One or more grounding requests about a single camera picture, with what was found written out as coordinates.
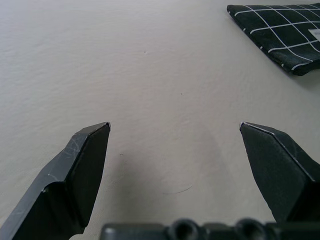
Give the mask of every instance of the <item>white textured surface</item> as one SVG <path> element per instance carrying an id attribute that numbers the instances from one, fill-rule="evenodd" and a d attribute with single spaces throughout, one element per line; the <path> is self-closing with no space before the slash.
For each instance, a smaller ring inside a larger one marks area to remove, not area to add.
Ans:
<path id="1" fill-rule="evenodd" d="M 100 190 L 72 239 L 98 239 L 110 221 L 272 220 L 239 122 L 320 159 L 320 71 L 284 73 L 226 7 L 295 3 L 307 1 L 1 1 L 0 224 L 73 133 L 104 121 Z"/>

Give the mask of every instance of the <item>black plastic part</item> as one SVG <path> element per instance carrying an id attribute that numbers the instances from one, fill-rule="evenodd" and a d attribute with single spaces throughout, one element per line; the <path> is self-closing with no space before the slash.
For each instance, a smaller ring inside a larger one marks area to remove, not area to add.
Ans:
<path id="1" fill-rule="evenodd" d="M 247 122 L 240 131 L 253 177 L 275 220 L 318 221 L 320 165 L 282 131 Z"/>
<path id="2" fill-rule="evenodd" d="M 253 219 L 242 219 L 234 227 L 221 223 L 207 223 L 202 227 L 191 220 L 178 220 L 169 227 L 159 224 L 107 224 L 103 227 L 100 240 L 177 240 L 181 222 L 195 225 L 196 234 L 183 228 L 179 240 L 319 240 L 320 223 L 267 223 Z"/>
<path id="3" fill-rule="evenodd" d="M 0 240 L 68 240 L 82 234 L 105 164 L 109 123 L 83 128 L 38 174 L 0 228 Z"/>

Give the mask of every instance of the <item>black pouch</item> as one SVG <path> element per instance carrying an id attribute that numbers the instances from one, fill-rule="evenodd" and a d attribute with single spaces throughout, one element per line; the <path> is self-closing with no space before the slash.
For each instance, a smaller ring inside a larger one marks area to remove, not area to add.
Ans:
<path id="1" fill-rule="evenodd" d="M 244 33 L 287 72 L 302 76 L 320 68 L 320 41 L 315 37 L 320 38 L 320 3 L 228 5 L 226 9 Z"/>

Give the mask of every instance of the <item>grid pattern fabric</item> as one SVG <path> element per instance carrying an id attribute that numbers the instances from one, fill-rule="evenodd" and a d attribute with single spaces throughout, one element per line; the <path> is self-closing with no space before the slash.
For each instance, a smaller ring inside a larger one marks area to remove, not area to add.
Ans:
<path id="1" fill-rule="evenodd" d="M 320 3 L 304 5 L 228 5 L 238 26 L 274 62 L 302 76 L 320 68 Z"/>

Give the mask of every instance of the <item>white grid line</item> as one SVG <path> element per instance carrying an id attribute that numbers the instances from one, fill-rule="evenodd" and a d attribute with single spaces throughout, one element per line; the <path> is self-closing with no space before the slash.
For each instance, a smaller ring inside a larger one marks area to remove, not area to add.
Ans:
<path id="1" fill-rule="evenodd" d="M 314 11 L 319 11 L 320 8 L 316 8 L 316 6 L 313 6 L 313 5 L 310 5 L 312 7 L 315 7 L 315 8 L 312 8 L 312 9 L 301 9 L 301 8 L 290 8 L 290 9 L 287 9 L 287 8 L 284 8 L 284 9 L 277 9 L 277 10 L 314 10 Z M 249 13 L 249 12 L 256 12 L 256 11 L 272 11 L 273 9 L 255 9 L 255 10 L 246 10 L 246 11 L 238 11 L 234 14 L 234 16 L 237 16 L 238 14 L 242 14 L 242 13 Z"/>
<path id="2" fill-rule="evenodd" d="M 316 13 L 314 13 L 313 11 L 311 11 L 311 10 L 309 10 L 309 9 L 306 9 L 304 6 L 301 6 L 301 5 L 297 5 L 297 6 L 299 6 L 300 8 L 304 8 L 305 10 L 308 10 L 310 13 L 312 13 L 312 14 L 314 14 L 314 15 L 316 15 L 318 18 L 320 18 L 320 16 L 318 15 L 318 14 L 316 14 Z"/>
<path id="3" fill-rule="evenodd" d="M 320 8 L 318 8 L 317 6 L 313 6 L 312 4 L 308 4 L 309 6 L 311 6 L 311 7 L 314 7 L 314 8 L 316 8 L 316 9 L 310 9 L 310 10 L 317 10 L 317 9 L 319 9 L 320 10 Z"/>
<path id="4" fill-rule="evenodd" d="M 253 29 L 250 32 L 250 34 L 254 33 L 255 31 L 259 31 L 259 30 L 275 29 L 275 28 L 279 28 L 279 27 L 293 26 L 293 25 L 298 25 L 298 24 L 309 24 L 309 23 L 318 23 L 318 24 L 320 24 L 320 21 L 301 21 L 301 22 L 294 22 L 294 23 L 288 23 L 288 24 L 277 25 L 277 26 L 267 26 L 267 27 Z"/>
<path id="5" fill-rule="evenodd" d="M 297 65 L 295 65 L 291 70 L 293 71 L 293 70 L 295 70 L 297 67 L 303 66 L 303 65 L 307 65 L 307 64 L 309 64 L 309 63 L 310 63 L 310 62 L 305 62 L 305 63 L 297 64 Z"/>
<path id="6" fill-rule="evenodd" d="M 290 22 L 285 16 L 283 16 L 280 12 L 278 12 L 277 10 L 275 10 L 275 12 L 276 13 L 278 13 L 279 15 L 281 15 L 286 21 L 288 21 L 289 23 L 291 23 L 292 24 L 292 22 Z M 294 26 L 294 25 L 292 25 L 304 38 L 305 38 L 305 40 L 307 40 L 308 42 L 309 42 L 309 39 L 296 27 L 296 26 Z M 318 50 L 318 49 L 316 49 L 311 43 L 309 43 L 310 45 L 311 45 L 311 47 L 314 49 L 314 50 L 316 50 L 318 53 L 320 53 L 320 51 Z"/>
<path id="7" fill-rule="evenodd" d="M 308 42 L 304 42 L 304 43 L 300 43 L 297 45 L 291 45 L 291 46 L 285 46 L 285 47 L 275 47 L 275 48 L 271 48 L 268 53 L 274 51 L 274 50 L 282 50 L 282 49 L 291 49 L 291 48 L 295 48 L 295 47 L 299 47 L 299 46 L 303 46 L 303 45 L 307 45 L 307 44 L 313 44 L 318 42 L 318 40 L 314 40 L 314 41 L 308 41 Z"/>
<path id="8" fill-rule="evenodd" d="M 255 10 L 253 10 L 253 9 L 252 9 L 251 7 L 249 7 L 249 6 L 245 6 L 245 7 L 247 7 L 247 8 L 250 9 L 250 10 L 252 10 L 252 12 L 254 12 L 255 14 L 257 14 L 257 15 L 259 16 L 259 18 L 261 18 L 262 21 L 264 21 L 264 23 L 265 23 L 268 27 L 270 27 L 270 25 L 266 22 L 266 20 L 265 20 L 262 16 L 259 15 L 259 13 L 257 13 Z M 276 38 L 283 44 L 283 46 L 288 47 L 288 46 L 285 45 L 285 43 L 281 40 L 281 38 L 275 33 L 275 31 L 274 31 L 272 28 L 270 28 L 270 30 L 273 32 L 273 34 L 276 36 Z M 297 57 L 299 57 L 299 58 L 302 58 L 302 59 L 304 59 L 304 60 L 307 60 L 307 61 L 309 61 L 309 62 L 311 62 L 311 63 L 313 62 L 312 60 L 310 60 L 310 59 L 308 59 L 308 58 L 305 58 L 305 57 L 303 57 L 303 56 L 300 56 L 300 55 L 294 53 L 293 51 L 291 51 L 290 48 L 287 48 L 287 49 L 288 49 L 289 52 L 291 52 L 293 55 L 295 55 L 295 56 L 297 56 Z"/>

